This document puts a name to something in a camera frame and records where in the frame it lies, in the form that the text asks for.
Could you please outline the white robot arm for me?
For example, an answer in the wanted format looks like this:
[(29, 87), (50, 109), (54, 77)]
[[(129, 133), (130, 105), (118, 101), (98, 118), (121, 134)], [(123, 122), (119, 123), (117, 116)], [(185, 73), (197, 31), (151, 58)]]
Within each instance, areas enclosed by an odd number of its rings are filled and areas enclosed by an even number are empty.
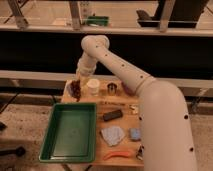
[(180, 89), (109, 51), (104, 35), (82, 39), (77, 73), (88, 77), (102, 63), (139, 97), (144, 171), (198, 171), (190, 118)]

